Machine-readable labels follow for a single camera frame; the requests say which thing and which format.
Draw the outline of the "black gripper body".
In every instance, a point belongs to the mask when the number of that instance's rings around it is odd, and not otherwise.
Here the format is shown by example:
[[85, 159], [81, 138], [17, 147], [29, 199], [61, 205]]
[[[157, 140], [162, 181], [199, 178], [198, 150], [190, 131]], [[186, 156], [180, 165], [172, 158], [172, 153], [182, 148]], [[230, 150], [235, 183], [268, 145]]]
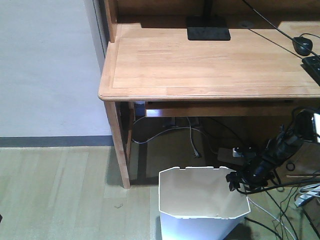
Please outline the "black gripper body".
[[268, 185], [268, 180], [274, 178], [272, 171], [275, 165], [267, 160], [254, 159], [246, 163], [242, 169], [232, 171], [226, 175], [229, 190], [233, 192], [240, 184], [248, 185], [249, 189], [255, 190]]

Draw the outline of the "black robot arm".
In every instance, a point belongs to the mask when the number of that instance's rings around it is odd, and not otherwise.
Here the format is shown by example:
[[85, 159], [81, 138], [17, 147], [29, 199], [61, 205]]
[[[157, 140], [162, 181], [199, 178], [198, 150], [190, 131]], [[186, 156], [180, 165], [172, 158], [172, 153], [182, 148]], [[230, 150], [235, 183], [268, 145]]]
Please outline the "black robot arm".
[[275, 169], [295, 155], [304, 143], [320, 143], [320, 110], [297, 107], [291, 113], [291, 123], [267, 143], [265, 149], [240, 170], [226, 175], [232, 192], [244, 184], [249, 190], [268, 185], [275, 178]]

